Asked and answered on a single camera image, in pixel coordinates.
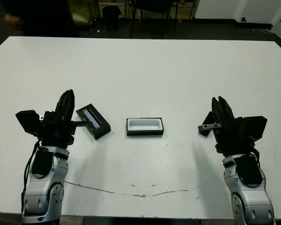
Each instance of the white wall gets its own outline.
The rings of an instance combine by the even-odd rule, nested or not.
[[[274,25],[281,13],[281,0],[199,0],[196,19],[235,19]]]
[[[245,0],[246,4],[235,20],[241,22],[245,17],[247,23],[272,23],[281,6],[281,0]]]
[[[199,0],[196,19],[234,19],[240,0]]]

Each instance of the floor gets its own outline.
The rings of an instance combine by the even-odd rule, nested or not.
[[[130,38],[131,21],[120,20],[118,31],[107,31],[104,21],[94,21],[91,29],[80,31],[82,38]],[[160,39],[163,21],[146,20],[136,22],[133,38]],[[281,47],[281,39],[267,29],[236,28],[232,24],[201,24],[195,22],[174,22],[167,26],[164,39],[216,39],[216,40],[259,40],[275,41]],[[20,36],[20,32],[8,28],[4,22],[4,8],[0,0],[0,44],[9,36]],[[62,225],[111,225],[111,224],[154,224],[154,225],[232,225],[232,220],[168,220],[168,219],[131,219],[131,218],[94,218],[62,217]],[[21,224],[21,216],[0,214],[0,225]]]
[[[162,23],[159,20],[136,22],[133,38],[160,39]],[[104,21],[95,21],[91,29],[80,31],[82,38],[130,38],[130,20],[120,20],[118,31],[107,31]],[[20,32],[8,28],[4,22],[4,7],[0,0],[0,44],[9,36],[20,36]],[[167,26],[164,39],[215,39],[215,40],[258,40],[275,41],[281,47],[281,39],[267,29],[237,28],[232,24],[201,24],[195,22],[174,22]]]

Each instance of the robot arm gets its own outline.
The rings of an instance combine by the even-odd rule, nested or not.
[[[234,118],[227,102],[212,99],[212,112],[199,126],[207,136],[214,131],[216,150],[225,156],[224,179],[231,193],[236,225],[275,225],[274,210],[266,193],[266,177],[260,168],[254,142],[262,137],[267,119]]]
[[[24,172],[21,196],[23,224],[59,224],[68,170],[69,152],[66,148],[74,142],[72,135],[76,127],[89,125],[86,121],[71,121],[73,111],[74,93],[67,90],[54,112],[45,112],[43,117],[33,110],[16,114],[25,132],[38,138]],[[30,182],[26,189],[28,175]]]

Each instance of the trash can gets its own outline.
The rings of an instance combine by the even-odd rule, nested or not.
[[[106,6],[102,13],[107,30],[118,30],[118,16],[122,14],[121,10],[116,6]]]

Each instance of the white table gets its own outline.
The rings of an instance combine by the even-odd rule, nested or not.
[[[112,131],[95,141],[86,128],[77,128],[68,148],[64,215],[232,218],[223,156],[213,135],[197,133],[211,98],[223,96],[235,116],[268,119],[256,148],[281,218],[276,43],[8,38],[0,46],[0,212],[20,213],[23,171],[36,141],[15,114],[52,111],[70,88],[75,109],[92,103]],[[165,132],[127,137],[129,117],[162,117]]]

